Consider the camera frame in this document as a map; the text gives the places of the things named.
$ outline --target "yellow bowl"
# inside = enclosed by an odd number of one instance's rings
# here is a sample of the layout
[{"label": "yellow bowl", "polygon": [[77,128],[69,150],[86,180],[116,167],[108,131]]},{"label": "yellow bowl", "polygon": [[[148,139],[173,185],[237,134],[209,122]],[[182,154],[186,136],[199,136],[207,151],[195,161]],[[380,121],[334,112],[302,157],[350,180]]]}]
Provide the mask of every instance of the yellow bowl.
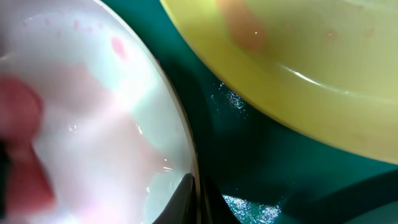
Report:
[{"label": "yellow bowl", "polygon": [[204,63],[256,108],[398,164],[398,1],[161,2]]}]

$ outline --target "pink stain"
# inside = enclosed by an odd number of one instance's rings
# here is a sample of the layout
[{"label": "pink stain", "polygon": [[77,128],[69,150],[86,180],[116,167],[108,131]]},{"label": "pink stain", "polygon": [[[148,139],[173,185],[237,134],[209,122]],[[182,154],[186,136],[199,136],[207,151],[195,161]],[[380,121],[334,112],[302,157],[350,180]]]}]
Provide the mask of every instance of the pink stain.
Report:
[{"label": "pink stain", "polygon": [[338,33],[334,29],[330,29],[324,33],[324,36],[327,40],[335,41],[338,38]]},{"label": "pink stain", "polygon": [[113,51],[119,56],[120,59],[127,59],[126,51],[124,50],[123,41],[117,37],[111,38]]},{"label": "pink stain", "polygon": [[374,35],[375,30],[374,28],[369,28],[365,31],[365,37],[370,38]]},{"label": "pink stain", "polygon": [[44,20],[44,23],[45,23],[45,25],[47,25],[47,26],[49,26],[49,25],[51,24],[50,20],[47,19],[47,18]]},{"label": "pink stain", "polygon": [[62,35],[61,35],[61,31],[60,30],[58,30],[55,35],[57,36],[58,39],[61,39]]},{"label": "pink stain", "polygon": [[73,22],[73,28],[74,28],[75,30],[77,30],[77,29],[79,29],[79,27],[80,27],[80,21],[79,21],[79,20],[75,20],[75,21]]}]

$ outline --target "white bowl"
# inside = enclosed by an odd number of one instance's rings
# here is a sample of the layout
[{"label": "white bowl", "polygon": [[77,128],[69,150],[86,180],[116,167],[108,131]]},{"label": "white bowl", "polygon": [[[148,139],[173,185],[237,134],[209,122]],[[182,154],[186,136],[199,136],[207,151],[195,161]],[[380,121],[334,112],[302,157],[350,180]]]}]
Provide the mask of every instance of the white bowl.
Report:
[{"label": "white bowl", "polygon": [[0,1],[0,73],[44,99],[34,149],[57,198],[16,223],[152,223],[186,173],[183,111],[162,69],[92,0]]}]

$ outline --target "teal surface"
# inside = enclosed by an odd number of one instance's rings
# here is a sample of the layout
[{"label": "teal surface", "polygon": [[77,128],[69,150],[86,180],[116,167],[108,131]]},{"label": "teal surface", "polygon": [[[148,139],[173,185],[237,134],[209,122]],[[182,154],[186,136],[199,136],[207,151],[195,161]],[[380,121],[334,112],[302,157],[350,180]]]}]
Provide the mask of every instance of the teal surface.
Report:
[{"label": "teal surface", "polygon": [[[158,0],[104,2],[134,29],[160,61],[187,112],[201,175],[209,175],[223,194],[258,205],[251,209],[254,212],[260,205],[273,209],[280,206],[282,213],[299,220],[305,218],[303,213],[307,214],[303,208],[327,208],[330,205],[325,204],[329,203],[339,206],[341,200],[336,197],[348,197],[354,191],[356,197],[369,198],[370,190],[383,189],[390,182],[396,184],[397,166],[326,146],[248,105],[201,63]],[[388,198],[390,192],[384,193]],[[378,198],[369,199],[366,204],[383,203]],[[280,215],[273,219],[252,216],[244,222],[290,220]],[[258,217],[268,221],[261,222]]]}]

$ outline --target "finger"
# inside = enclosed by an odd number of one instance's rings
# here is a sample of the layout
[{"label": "finger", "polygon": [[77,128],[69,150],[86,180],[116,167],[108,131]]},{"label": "finger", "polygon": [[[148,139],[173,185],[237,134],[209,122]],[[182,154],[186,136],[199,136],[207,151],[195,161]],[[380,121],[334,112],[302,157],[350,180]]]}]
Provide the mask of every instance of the finger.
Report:
[{"label": "finger", "polygon": [[16,78],[0,78],[0,138],[31,139],[39,128],[39,97]]},{"label": "finger", "polygon": [[6,185],[6,215],[30,215],[50,208],[53,192],[29,145],[11,146],[12,166]]},{"label": "finger", "polygon": [[40,98],[15,78],[0,78],[0,139],[11,161],[6,184],[6,215],[27,215],[53,204],[30,142],[40,124]]}]

